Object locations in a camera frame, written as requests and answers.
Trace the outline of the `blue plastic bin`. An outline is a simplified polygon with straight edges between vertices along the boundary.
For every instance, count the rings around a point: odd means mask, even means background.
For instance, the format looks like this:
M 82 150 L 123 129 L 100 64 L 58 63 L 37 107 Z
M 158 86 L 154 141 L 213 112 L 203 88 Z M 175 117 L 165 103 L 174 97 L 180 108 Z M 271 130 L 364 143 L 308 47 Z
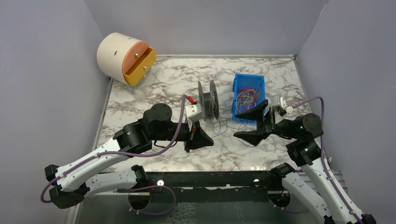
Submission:
M 236 73 L 232 91 L 234 95 L 231 106 L 232 121 L 255 124 L 256 122 L 252 120 L 237 119 L 235 115 L 254 108 L 266 98 L 264 76 Z

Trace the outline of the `black cable spool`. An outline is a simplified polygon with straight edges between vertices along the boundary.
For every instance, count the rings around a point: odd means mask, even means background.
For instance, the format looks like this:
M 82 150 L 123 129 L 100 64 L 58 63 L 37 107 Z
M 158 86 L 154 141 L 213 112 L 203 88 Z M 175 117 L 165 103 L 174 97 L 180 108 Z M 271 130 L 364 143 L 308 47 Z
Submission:
M 219 99 L 217 89 L 213 80 L 210 81 L 210 89 L 208 92 L 204 92 L 201 82 L 198 82 L 198 99 L 201 104 L 202 111 L 204 112 L 203 120 L 219 119 Z

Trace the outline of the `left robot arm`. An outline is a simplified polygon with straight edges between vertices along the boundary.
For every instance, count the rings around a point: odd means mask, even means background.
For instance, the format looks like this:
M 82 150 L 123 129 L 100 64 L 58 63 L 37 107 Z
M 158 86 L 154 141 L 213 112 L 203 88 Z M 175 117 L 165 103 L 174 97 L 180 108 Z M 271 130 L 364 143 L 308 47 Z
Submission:
M 183 105 L 178 122 L 171 120 L 172 109 L 168 105 L 153 105 L 141 119 L 125 125 L 84 157 L 64 166 L 48 165 L 44 170 L 48 202 L 66 209 L 97 193 L 148 186 L 149 179 L 142 166 L 112 173 L 105 169 L 133 157 L 148 157 L 154 141 L 168 141 L 170 145 L 183 142 L 186 152 L 213 146 L 213 140 L 199 123 L 204 117 L 199 103 Z

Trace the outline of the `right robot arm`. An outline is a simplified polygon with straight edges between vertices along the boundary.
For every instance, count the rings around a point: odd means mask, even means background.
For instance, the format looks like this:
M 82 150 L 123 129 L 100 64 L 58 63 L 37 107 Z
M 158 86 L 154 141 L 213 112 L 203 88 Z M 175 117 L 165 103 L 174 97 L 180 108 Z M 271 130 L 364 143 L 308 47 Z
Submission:
M 270 135 L 289 139 L 289 157 L 301 168 L 313 184 L 310 187 L 288 163 L 271 170 L 278 185 L 285 188 L 313 214 L 321 224 L 375 224 L 375 218 L 365 214 L 351 200 L 328 166 L 325 153 L 315 139 L 324 132 L 321 118 L 308 113 L 295 119 L 276 120 L 276 112 L 267 100 L 245 112 L 238 119 L 253 120 L 256 130 L 236 132 L 234 136 L 257 146 Z

